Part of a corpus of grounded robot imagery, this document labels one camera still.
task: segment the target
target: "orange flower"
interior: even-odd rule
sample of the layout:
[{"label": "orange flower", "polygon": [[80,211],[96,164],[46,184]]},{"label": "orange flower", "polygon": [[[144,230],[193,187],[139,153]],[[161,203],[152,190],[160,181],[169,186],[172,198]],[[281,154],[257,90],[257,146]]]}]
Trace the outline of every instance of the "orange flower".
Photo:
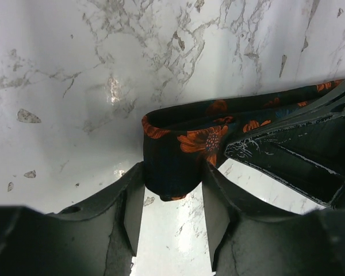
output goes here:
[{"label": "orange flower", "polygon": [[317,85],[317,92],[321,92],[324,89],[330,89],[331,86],[332,86],[331,82],[321,83],[320,85]]},{"label": "orange flower", "polygon": [[198,131],[187,131],[180,135],[180,149],[185,153],[201,152],[212,165],[216,165],[217,153],[222,137],[228,132],[228,126],[212,126]]},{"label": "orange flower", "polygon": [[185,197],[186,195],[183,195],[182,197],[171,197],[171,200],[182,200]]},{"label": "orange flower", "polygon": [[303,106],[306,106],[308,104],[308,102],[299,102],[298,103],[298,106],[300,106],[300,107],[303,107]]},{"label": "orange flower", "polygon": [[344,80],[343,79],[337,79],[335,80],[335,87],[338,86],[340,83],[342,83]]},{"label": "orange flower", "polygon": [[251,131],[252,129],[259,128],[259,127],[261,127],[261,126],[263,126],[263,125],[267,125],[267,124],[269,124],[269,123],[271,123],[271,120],[264,121],[264,122],[261,123],[261,124],[259,124],[259,123],[258,123],[257,121],[255,121],[255,120],[251,120],[251,121],[249,121],[248,124],[246,124],[246,125],[244,126],[243,132],[246,133],[246,132],[248,132],[248,131]]},{"label": "orange flower", "polygon": [[269,101],[268,103],[264,104],[264,108],[269,108],[272,106],[278,106],[280,104],[280,99],[279,98],[274,98],[273,101]]},{"label": "orange flower", "polygon": [[213,120],[214,122],[218,123],[218,124],[221,124],[221,123],[226,123],[226,124],[229,124],[230,122],[232,122],[234,120],[234,117],[232,116],[226,116],[224,118],[218,118],[216,120]]},{"label": "orange flower", "polygon": [[157,128],[155,126],[152,126],[148,122],[147,116],[143,116],[142,126],[143,126],[144,134],[146,134],[149,138],[152,138],[152,139],[161,138],[162,136],[164,136],[165,134],[168,134],[170,132],[170,130],[168,130],[168,129],[161,129],[161,128]]},{"label": "orange flower", "polygon": [[216,100],[206,109],[206,115],[217,115],[220,113],[225,113],[228,110],[228,105],[223,99]]}]

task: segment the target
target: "fabric strap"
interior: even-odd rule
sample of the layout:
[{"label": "fabric strap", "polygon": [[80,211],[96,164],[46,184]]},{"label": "fabric strap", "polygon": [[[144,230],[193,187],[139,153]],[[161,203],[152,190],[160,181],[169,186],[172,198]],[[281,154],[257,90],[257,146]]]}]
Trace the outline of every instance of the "fabric strap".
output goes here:
[{"label": "fabric strap", "polygon": [[184,198],[201,182],[202,161],[220,167],[228,138],[271,124],[326,95],[343,79],[242,98],[159,109],[142,119],[146,187],[163,201]]}]

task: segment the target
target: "black plastic part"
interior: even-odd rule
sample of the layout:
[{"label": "black plastic part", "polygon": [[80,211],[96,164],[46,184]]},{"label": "black plastic part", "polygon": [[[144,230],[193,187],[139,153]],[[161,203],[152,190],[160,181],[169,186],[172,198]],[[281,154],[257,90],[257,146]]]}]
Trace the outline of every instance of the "black plastic part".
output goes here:
[{"label": "black plastic part", "polygon": [[225,155],[345,209],[345,81],[281,120],[230,138]]},{"label": "black plastic part", "polygon": [[131,272],[143,209],[143,165],[59,214],[0,208],[0,276]]},{"label": "black plastic part", "polygon": [[217,276],[345,275],[345,210],[278,209],[204,165],[208,243]]}]

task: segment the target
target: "white marble countertop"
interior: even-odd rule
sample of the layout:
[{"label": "white marble countertop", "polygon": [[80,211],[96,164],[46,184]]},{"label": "white marble countertop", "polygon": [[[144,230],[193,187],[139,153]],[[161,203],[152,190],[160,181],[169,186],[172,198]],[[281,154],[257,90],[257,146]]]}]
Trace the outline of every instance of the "white marble countertop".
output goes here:
[{"label": "white marble countertop", "polygon": [[[0,205],[58,212],[113,183],[142,160],[151,110],[343,77],[345,0],[0,0]],[[233,161],[221,171],[284,209],[315,207]],[[166,204],[146,193],[141,235],[164,208],[177,218],[163,255],[183,268],[169,275],[211,275],[178,245],[189,224],[184,252],[206,253],[200,193]],[[147,252],[154,237],[141,239]],[[134,275],[161,275],[149,259]]]}]

